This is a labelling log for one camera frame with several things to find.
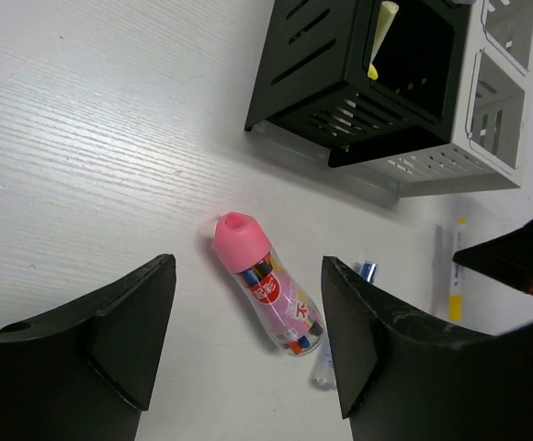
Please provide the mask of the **white marker yellow cap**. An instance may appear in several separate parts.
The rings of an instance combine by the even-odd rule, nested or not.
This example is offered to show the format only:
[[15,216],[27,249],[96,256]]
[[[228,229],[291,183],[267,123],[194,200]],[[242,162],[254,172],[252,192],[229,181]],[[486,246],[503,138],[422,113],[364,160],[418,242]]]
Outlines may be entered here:
[[368,78],[373,81],[377,81],[379,78],[378,71],[372,63],[369,65]]

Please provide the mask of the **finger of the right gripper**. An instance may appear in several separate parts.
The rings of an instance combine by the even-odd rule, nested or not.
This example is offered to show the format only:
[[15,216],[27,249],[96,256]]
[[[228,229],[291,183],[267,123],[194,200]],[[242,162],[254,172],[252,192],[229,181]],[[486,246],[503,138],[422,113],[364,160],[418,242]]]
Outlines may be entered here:
[[453,262],[533,296],[533,219],[506,235],[457,251]]

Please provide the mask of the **pale yellow cap marker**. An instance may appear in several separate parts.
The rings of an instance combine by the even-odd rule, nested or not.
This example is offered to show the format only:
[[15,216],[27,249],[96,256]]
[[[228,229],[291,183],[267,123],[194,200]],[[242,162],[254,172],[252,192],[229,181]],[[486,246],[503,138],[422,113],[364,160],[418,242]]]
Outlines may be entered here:
[[373,45],[372,45],[372,51],[371,51],[371,57],[370,57],[370,63],[369,66],[373,66],[373,62],[380,50],[380,47],[385,40],[389,29],[393,23],[393,20],[395,19],[397,13],[399,12],[399,5],[392,1],[382,1],[380,3],[380,11],[378,14],[374,39],[373,39]]

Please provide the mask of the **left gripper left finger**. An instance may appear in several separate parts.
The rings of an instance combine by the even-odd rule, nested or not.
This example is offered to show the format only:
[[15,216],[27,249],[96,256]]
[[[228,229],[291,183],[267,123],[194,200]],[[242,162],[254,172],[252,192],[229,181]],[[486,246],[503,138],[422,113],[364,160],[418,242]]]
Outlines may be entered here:
[[0,440],[132,440],[151,404],[176,292],[161,254],[0,330]]

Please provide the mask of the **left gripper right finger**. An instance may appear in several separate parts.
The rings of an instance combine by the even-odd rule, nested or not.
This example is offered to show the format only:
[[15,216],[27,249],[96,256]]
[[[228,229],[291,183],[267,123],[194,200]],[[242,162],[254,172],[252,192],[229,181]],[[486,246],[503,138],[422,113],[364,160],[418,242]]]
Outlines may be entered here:
[[533,440],[533,322],[492,336],[322,261],[341,414],[356,440]]

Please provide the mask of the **pink cap candy tube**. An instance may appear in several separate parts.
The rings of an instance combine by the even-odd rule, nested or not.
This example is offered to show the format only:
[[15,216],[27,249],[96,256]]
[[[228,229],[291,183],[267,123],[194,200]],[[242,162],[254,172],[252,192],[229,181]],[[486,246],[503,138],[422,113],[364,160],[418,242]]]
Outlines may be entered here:
[[291,356],[317,348],[324,334],[322,314],[283,266],[255,218],[239,212],[220,216],[211,247],[276,346]]

